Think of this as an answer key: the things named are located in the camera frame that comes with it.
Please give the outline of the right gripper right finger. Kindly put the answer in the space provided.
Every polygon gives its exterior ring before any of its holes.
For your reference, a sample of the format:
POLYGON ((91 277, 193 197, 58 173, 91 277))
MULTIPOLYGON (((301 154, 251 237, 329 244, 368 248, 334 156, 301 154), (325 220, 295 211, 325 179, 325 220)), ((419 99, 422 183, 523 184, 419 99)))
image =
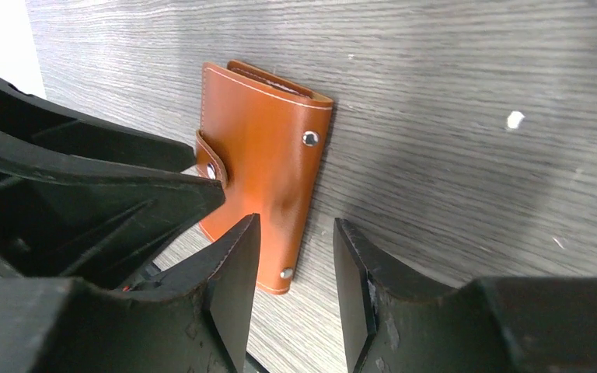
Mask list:
POLYGON ((479 277, 453 288, 333 227, 350 372, 597 372, 597 277, 479 277))

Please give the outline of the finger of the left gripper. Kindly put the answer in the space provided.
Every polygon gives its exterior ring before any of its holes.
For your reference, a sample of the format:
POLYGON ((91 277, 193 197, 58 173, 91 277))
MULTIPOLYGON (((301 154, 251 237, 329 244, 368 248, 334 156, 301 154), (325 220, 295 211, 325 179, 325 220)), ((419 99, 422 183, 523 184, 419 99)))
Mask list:
POLYGON ((196 162, 189 145, 52 103, 0 78, 0 131, 55 152, 170 172, 196 162))
POLYGON ((119 288, 224 202, 215 180, 66 155, 0 131, 0 257, 119 288))

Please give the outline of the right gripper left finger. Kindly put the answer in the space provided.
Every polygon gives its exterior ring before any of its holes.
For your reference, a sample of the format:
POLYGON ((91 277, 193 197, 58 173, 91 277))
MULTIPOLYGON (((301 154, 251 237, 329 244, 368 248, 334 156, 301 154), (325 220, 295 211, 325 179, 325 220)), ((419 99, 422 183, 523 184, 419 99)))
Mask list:
POLYGON ((0 279, 0 372, 240 372, 260 216, 130 291, 0 279))

